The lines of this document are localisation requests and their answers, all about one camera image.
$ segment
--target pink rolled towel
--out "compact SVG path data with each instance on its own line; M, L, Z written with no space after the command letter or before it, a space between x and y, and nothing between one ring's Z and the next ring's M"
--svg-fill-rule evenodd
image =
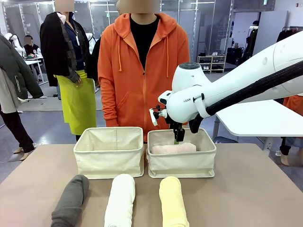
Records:
M196 146L192 143L182 143L177 145L153 146L151 152L154 155L191 153L196 152Z

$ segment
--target orange garment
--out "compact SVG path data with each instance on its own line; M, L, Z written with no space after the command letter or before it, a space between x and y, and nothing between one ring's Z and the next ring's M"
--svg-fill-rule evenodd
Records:
M171 84L179 64L189 61L186 32L175 19L160 13L157 32L146 58L145 71L130 29L130 14L118 17L101 38L98 80L107 127L143 128L144 141L152 130L168 129L164 118L152 124L149 109Z
M297 114L303 116L303 96L290 96L284 98L283 105L288 109L296 112Z

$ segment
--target yellow rolled towel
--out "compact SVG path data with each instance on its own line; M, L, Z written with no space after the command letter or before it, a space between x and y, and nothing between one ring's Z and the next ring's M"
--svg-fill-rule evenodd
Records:
M189 227L180 180L173 176L163 179L159 196L162 203L163 227Z

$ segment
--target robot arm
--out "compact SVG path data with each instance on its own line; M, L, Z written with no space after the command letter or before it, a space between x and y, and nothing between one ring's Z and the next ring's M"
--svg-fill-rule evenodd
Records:
M163 116L172 124L176 141L183 141L182 123L197 133L201 121L240 102L297 95L303 92L303 32L256 54L219 80L211 83L196 63L177 67L172 91L159 102L166 108L151 110L153 123Z

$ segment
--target gray rolled towel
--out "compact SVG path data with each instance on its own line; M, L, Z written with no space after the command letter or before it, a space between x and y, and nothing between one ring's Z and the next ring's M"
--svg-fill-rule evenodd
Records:
M82 212L82 205L89 190L89 180L77 175L67 184L52 212L51 227L74 227Z

